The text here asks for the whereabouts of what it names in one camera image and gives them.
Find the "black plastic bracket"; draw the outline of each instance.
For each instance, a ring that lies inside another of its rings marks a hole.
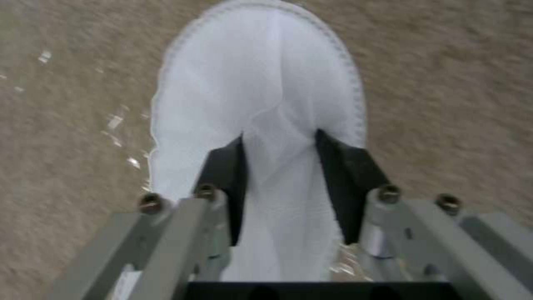
[[[211,184],[228,196],[232,246],[239,241],[247,182],[248,168],[243,138],[240,136],[226,147],[209,152],[194,187],[195,191],[201,185]]]
[[[315,142],[344,243],[358,242],[366,195],[389,180],[365,149],[348,146],[320,129]]]

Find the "white fabric bag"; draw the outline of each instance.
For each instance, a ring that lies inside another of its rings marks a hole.
[[[167,50],[152,108],[152,190],[190,195],[207,153],[243,133],[248,192],[223,280],[328,278],[342,239],[314,146],[319,128],[363,147],[363,94],[344,45],[301,7],[224,2]]]

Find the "bolt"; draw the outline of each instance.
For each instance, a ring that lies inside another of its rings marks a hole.
[[[139,210],[143,214],[155,215],[163,209],[163,199],[159,194],[148,193],[144,195],[139,203]]]
[[[377,192],[378,199],[386,204],[394,204],[400,200],[401,190],[399,187],[386,184],[379,187]]]
[[[216,187],[212,184],[201,184],[196,189],[195,195],[198,198],[207,199],[213,201],[215,199]]]
[[[450,194],[439,194],[435,204],[450,216],[456,216],[461,210],[461,201]]]

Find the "carpeted floor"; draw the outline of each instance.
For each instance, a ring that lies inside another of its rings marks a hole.
[[[0,2],[0,298],[39,298],[148,178],[164,50],[215,0]],[[533,2],[296,1],[347,44],[408,196],[533,226]]]

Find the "black base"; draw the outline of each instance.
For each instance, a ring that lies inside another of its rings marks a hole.
[[[441,282],[191,282],[187,287],[185,299],[455,300],[460,298],[450,284]]]

